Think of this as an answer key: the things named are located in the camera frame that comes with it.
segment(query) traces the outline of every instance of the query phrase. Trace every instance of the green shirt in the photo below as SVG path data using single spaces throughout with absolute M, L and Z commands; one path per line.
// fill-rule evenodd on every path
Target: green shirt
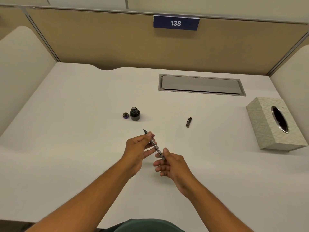
M 104 232 L 184 232 L 173 223 L 159 219 L 130 219 Z

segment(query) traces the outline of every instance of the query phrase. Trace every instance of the tissue box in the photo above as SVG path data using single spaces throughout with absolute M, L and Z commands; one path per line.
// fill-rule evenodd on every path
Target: tissue box
M 291 151 L 308 145 L 283 99 L 256 97 L 246 108 L 260 149 Z

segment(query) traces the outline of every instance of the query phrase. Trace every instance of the blue sign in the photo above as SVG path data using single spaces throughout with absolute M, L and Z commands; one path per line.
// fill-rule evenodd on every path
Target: blue sign
M 200 19 L 154 15 L 154 27 L 196 31 Z

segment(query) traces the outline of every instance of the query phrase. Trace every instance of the hand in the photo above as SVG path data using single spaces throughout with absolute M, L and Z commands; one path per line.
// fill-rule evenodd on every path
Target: hand
M 154 162 L 156 172 L 160 172 L 160 176 L 171 178 L 177 189 L 185 197 L 189 197 L 192 189 L 199 184 L 199 181 L 191 173 L 183 156 L 170 153 L 167 148 L 163 149 L 163 155 L 166 160 L 157 160 Z
M 132 170 L 133 176 L 141 169 L 142 160 L 156 152 L 155 148 L 144 151 L 145 149 L 152 147 L 152 144 L 149 142 L 151 138 L 153 141 L 155 140 L 153 138 L 154 136 L 154 134 L 148 132 L 147 134 L 127 140 L 125 152 L 120 161 L 125 163 L 126 166 Z

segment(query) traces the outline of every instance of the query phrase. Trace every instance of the white tabletop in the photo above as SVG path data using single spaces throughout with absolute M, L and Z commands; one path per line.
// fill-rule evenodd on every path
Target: white tabletop
M 159 74 L 238 78 L 247 96 L 158 91 Z M 307 231 L 308 148 L 294 152 L 298 156 L 259 150 L 245 108 L 257 96 L 280 97 L 267 76 L 57 63 L 0 137 L 0 219 L 40 220 L 115 163 L 126 140 L 146 129 L 161 149 L 183 155 L 253 230 Z M 123 119 L 133 106 L 141 119 Z M 190 202 L 155 172 L 154 160 L 144 160 L 99 228 L 159 218 L 205 231 Z

